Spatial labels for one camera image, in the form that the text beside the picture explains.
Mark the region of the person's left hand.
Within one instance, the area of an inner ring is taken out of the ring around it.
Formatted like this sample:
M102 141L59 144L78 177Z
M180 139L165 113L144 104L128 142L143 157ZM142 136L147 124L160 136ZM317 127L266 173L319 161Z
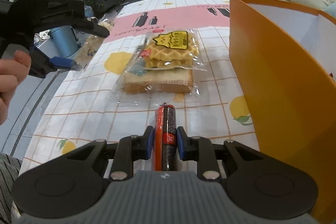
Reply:
M1 59L1 124L5 123L10 102L19 84L22 83L29 74L30 66L31 57L29 54L20 50L15 51L13 59Z

